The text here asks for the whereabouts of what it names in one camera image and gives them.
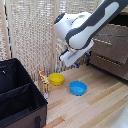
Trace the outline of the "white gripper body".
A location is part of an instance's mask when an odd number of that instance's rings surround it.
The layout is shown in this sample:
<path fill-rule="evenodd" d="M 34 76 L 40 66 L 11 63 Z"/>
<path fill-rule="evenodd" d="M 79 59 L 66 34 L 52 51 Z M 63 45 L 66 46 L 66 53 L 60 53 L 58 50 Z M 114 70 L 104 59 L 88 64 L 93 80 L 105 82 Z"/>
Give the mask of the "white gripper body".
<path fill-rule="evenodd" d="M 89 51 L 90 48 L 94 45 L 94 42 L 91 41 L 89 45 L 82 50 L 72 51 L 70 48 L 67 48 L 61 55 L 60 60 L 65 63 L 67 67 L 73 65 L 75 61 L 80 58 L 85 52 Z"/>

